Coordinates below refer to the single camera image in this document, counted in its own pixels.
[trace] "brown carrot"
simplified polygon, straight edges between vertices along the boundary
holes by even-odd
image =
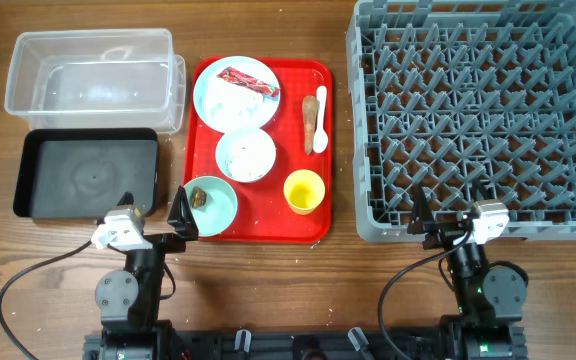
[[[313,138],[315,137],[315,124],[317,123],[317,110],[319,110],[319,101],[312,95],[306,96],[302,104],[302,110],[304,113],[304,139],[306,144],[306,154],[310,155],[312,152]]]

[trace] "plate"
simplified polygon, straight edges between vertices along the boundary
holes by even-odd
[[[208,66],[195,83],[193,103],[197,115],[206,125],[221,133],[264,126],[279,107],[281,91],[276,98],[261,96],[259,100],[254,91],[217,78],[229,66],[279,87],[275,74],[261,61],[244,56],[223,58]]]
[[[192,202],[192,190],[198,186],[206,192],[206,204],[198,209],[190,208],[199,236],[217,235],[230,226],[239,206],[235,190],[224,180],[214,176],[202,176],[184,185],[188,200]]]
[[[275,163],[275,143],[261,129],[239,129],[221,137],[215,158],[219,170],[228,178],[242,183],[264,177]]]

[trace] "red tray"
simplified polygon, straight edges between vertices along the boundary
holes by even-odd
[[[221,57],[208,58],[197,66],[193,88],[201,72],[219,59]],[[219,177],[235,189],[239,202],[234,222],[223,233],[200,240],[313,243],[326,235],[331,222],[332,75],[323,64],[313,60],[258,60],[268,65],[279,79],[281,101],[273,119],[262,127],[275,142],[277,159],[270,172],[257,182],[241,184],[221,173],[215,161],[215,149],[222,134],[199,119],[191,92],[183,183],[200,176]],[[306,155],[301,103],[306,95],[314,96],[321,85],[328,89],[324,128],[330,138],[323,154]],[[284,181],[299,169],[316,172],[326,185],[323,202],[306,216],[290,210],[284,198]]]

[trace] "white spoon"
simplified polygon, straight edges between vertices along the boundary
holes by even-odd
[[[328,146],[328,135],[324,131],[324,111],[326,109],[326,87],[317,88],[317,100],[319,101],[319,111],[317,111],[317,130],[313,139],[312,149],[321,154]]]

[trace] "wooden table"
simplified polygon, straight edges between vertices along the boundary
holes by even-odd
[[[0,7],[0,287],[13,274],[65,253],[90,238],[92,221],[38,221],[12,213],[26,123],[3,109],[15,38],[24,31],[90,28],[168,28],[192,74],[212,55],[314,58],[335,76],[333,225],[316,247],[193,243],[167,261],[177,294],[160,318],[178,330],[347,330],[377,328],[377,299],[404,266],[428,255],[419,244],[371,245],[355,230],[352,122],[344,33],[353,1],[179,1],[153,5],[11,5]],[[148,232],[168,230],[166,203],[182,177],[186,130],[160,138],[160,176],[170,184]],[[576,242],[495,241],[491,260],[514,261],[531,276],[524,306],[531,358],[576,359]],[[43,268],[8,292],[4,313],[19,339],[39,358],[80,359],[83,337],[98,333],[94,289],[123,266],[110,251],[82,254]],[[170,290],[165,280],[164,291]],[[453,294],[436,265],[404,277],[387,299],[391,325],[433,325],[455,313]],[[21,358],[0,328],[0,359]]]

